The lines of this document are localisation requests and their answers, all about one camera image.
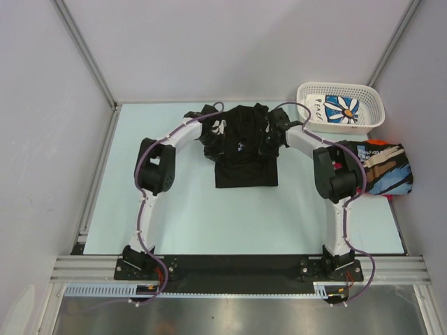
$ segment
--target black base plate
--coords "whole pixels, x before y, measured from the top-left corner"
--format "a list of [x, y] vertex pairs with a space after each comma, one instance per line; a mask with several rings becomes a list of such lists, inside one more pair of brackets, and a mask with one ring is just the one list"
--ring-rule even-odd
[[[314, 281], [346, 284], [346, 272], [362, 281], [360, 262], [325, 274], [319, 257], [308, 255], [164, 255], [169, 269], [164, 292], [185, 294], [278, 295], [314, 293]], [[118, 259], [115, 280], [156, 281]]]

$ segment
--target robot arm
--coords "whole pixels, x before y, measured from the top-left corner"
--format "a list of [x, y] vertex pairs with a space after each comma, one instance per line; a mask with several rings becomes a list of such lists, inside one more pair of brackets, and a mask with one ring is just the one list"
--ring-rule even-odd
[[[146, 196], [142, 196], [140, 202], [145, 200], [145, 206], [142, 209], [140, 230], [143, 236], [143, 242], [151, 250], [154, 245], [152, 237], [147, 234], [149, 227], [153, 224], [153, 212], [156, 209], [157, 200], [170, 189], [175, 178], [175, 156], [181, 152], [188, 143], [198, 139], [202, 135], [202, 124], [200, 122], [191, 122], [187, 124], [190, 118], [183, 120], [182, 128], [174, 135], [168, 136], [163, 144], [158, 144], [152, 152], [149, 153], [143, 162], [138, 175], [138, 183], [145, 190]], [[154, 143], [154, 140], [145, 139], [142, 141], [138, 160], [144, 151]], [[129, 243], [132, 250], [144, 252], [138, 240], [138, 231], [132, 235]]]

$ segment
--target metal frame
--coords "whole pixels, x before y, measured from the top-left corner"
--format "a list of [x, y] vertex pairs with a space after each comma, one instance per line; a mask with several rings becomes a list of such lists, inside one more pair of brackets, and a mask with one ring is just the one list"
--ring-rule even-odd
[[[113, 283], [115, 266], [121, 256], [59, 256], [50, 278], [51, 283]], [[367, 281], [372, 265], [368, 257], [356, 257]], [[376, 256], [376, 277], [372, 285], [430, 285], [430, 276], [422, 257]], [[147, 281], [118, 281], [147, 283]], [[334, 285], [319, 282], [321, 285]]]
[[91, 223], [91, 217], [93, 216], [94, 207], [98, 197], [99, 186], [101, 185], [101, 180], [104, 175], [105, 163], [110, 152], [110, 147], [112, 146], [113, 136], [118, 124], [119, 113], [121, 112], [121, 105], [118, 105], [113, 109], [110, 115], [109, 124], [107, 131], [105, 132], [103, 142], [101, 145], [101, 150], [99, 151], [98, 160], [96, 162], [96, 168], [90, 183], [89, 190], [87, 192], [87, 197], [84, 203], [84, 209], [80, 217], [78, 232], [75, 237], [73, 244], [81, 243], [85, 244], [87, 241], [87, 235], [89, 232], [89, 227]]
[[43, 309], [40, 322], [36, 325], [34, 334], [53, 334], [54, 328], [56, 327], [57, 316], [59, 315], [59, 308], [61, 307], [62, 299], [64, 298], [65, 288], [65, 283], [50, 284], [47, 294], [47, 304]]
[[447, 332], [446, 323], [442, 314], [439, 313], [440, 309], [434, 298], [433, 286], [415, 285], [414, 291], [428, 335], [445, 334]]
[[68, 9], [68, 6], [65, 4], [64, 0], [51, 0], [56, 8], [59, 16], [61, 17], [62, 22], [67, 28], [69, 34], [71, 35], [72, 41], [75, 43], [76, 47], [79, 49], [82, 58], [85, 61], [88, 69], [93, 75], [96, 83], [98, 84], [101, 92], [103, 93], [107, 102], [109, 102], [110, 107], [115, 107], [116, 103], [113, 99], [112, 93], [110, 92], [107, 83], [104, 80], [104, 77], [99, 70], [98, 64], [95, 62], [93, 55], [90, 52], [89, 47], [87, 46], [85, 39], [82, 37], [82, 34], [73, 19], [73, 16]]
[[378, 78], [382, 74], [383, 70], [385, 69], [386, 65], [390, 61], [391, 56], [393, 55], [397, 45], [399, 44], [400, 40], [402, 39], [403, 35], [406, 32], [406, 29], [408, 28], [410, 22], [412, 21], [414, 15], [416, 14], [416, 11], [419, 8], [419, 5], [422, 3], [423, 0], [412, 0], [409, 6], [406, 8], [404, 16], [402, 16], [402, 19], [400, 20], [399, 24], [397, 25], [397, 28], [395, 32], [393, 33], [393, 36], [390, 39], [390, 42], [385, 48], [385, 51], [383, 51], [383, 54], [374, 69], [374, 71], [371, 74], [371, 77], [368, 80], [367, 86], [374, 87], [376, 84]]

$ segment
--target black t-shirt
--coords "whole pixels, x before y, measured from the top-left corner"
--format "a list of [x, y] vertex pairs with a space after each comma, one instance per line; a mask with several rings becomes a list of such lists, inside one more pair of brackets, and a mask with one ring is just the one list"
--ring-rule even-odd
[[237, 106], [221, 114], [214, 125], [222, 133], [205, 155], [216, 161], [217, 188], [278, 186], [277, 158], [259, 155], [264, 132], [268, 129], [268, 107]]

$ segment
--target wire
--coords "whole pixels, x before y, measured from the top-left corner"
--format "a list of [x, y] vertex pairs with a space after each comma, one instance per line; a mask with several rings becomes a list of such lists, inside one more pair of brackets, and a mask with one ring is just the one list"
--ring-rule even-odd
[[348, 282], [348, 281], [351, 281], [351, 284], [348, 286], [348, 289], [349, 289], [354, 286], [354, 278], [352, 277], [352, 275], [349, 271], [346, 271], [346, 282]]
[[346, 201], [345, 204], [343, 205], [343, 240], [345, 241], [346, 245], [347, 245], [352, 251], [354, 251], [355, 253], [359, 253], [359, 254], [362, 254], [362, 255], [364, 255], [364, 256], [367, 256], [367, 257], [371, 260], [371, 263], [372, 263], [372, 270], [371, 270], [371, 276], [369, 277], [368, 282], [367, 282], [366, 285], [362, 288], [362, 290], [360, 290], [360, 292], [357, 293], [355, 296], [353, 296], [353, 297], [347, 299], [344, 303], [346, 303], [346, 302], [351, 302], [351, 301], [353, 301], [354, 299], [357, 299], [359, 296], [361, 296], [361, 295], [363, 295], [363, 294], [365, 293], [365, 291], [368, 289], [368, 287], [371, 286], [371, 283], [372, 283], [372, 281], [373, 281], [373, 279], [374, 279], [374, 275], [375, 275], [375, 273], [376, 273], [376, 261], [374, 260], [374, 258], [372, 257], [372, 255], [370, 255], [370, 254], [367, 253], [366, 251], [363, 251], [363, 250], [360, 250], [360, 249], [355, 248], [355, 247], [351, 244], [351, 242], [348, 240], [348, 228], [347, 228], [347, 216], [348, 216], [348, 210], [347, 210], [347, 207], [348, 207], [348, 205], [349, 205], [352, 201], [358, 199], [363, 193], [365, 193], [365, 190], [366, 190], [366, 180], [367, 180], [367, 179], [366, 179], [365, 169], [364, 169], [364, 167], [363, 167], [362, 162], [360, 162], [360, 160], [358, 159], [358, 157], [357, 157], [351, 150], [349, 150], [347, 147], [345, 147], [344, 145], [341, 145], [340, 143], [331, 142], [331, 141], [326, 140], [326, 139], [324, 139], [324, 138], [322, 138], [322, 137], [319, 137], [317, 134], [315, 134], [315, 133], [313, 133], [313, 132], [311, 132], [311, 131], [308, 131], [308, 130], [306, 129], [306, 125], [307, 125], [307, 123], [309, 122], [309, 120], [310, 120], [310, 118], [311, 118], [311, 115], [312, 115], [312, 112], [310, 111], [310, 109], [309, 109], [307, 106], [303, 105], [302, 103], [296, 103], [296, 102], [293, 101], [293, 102], [287, 102], [287, 103], [280, 103], [278, 106], [276, 106], [275, 108], [273, 108], [273, 110], [276, 110], [277, 108], [280, 108], [281, 106], [284, 106], [284, 105], [297, 105], [297, 106], [300, 106], [300, 107], [304, 108], [304, 109], [307, 111], [307, 114], [309, 114], [309, 116], [306, 118], [306, 121], [305, 121], [305, 122], [302, 124], [302, 126], [301, 126], [301, 129], [302, 129], [303, 133], [305, 133], [306, 135], [312, 137], [314, 140], [320, 141], [320, 142], [322, 142], [322, 143], [324, 143], [324, 144], [327, 144], [327, 145], [333, 145], [333, 146], [336, 146], [337, 148], [340, 148], [341, 150], [345, 151], [345, 152], [346, 152], [348, 155], [350, 155], [350, 156], [353, 158], [353, 160], [357, 163], [358, 167], [360, 168], [360, 172], [362, 173], [362, 188], [360, 189], [360, 192], [357, 193], [356, 195], [354, 195], [354, 196], [353, 196], [352, 198], [350, 198], [348, 201]]

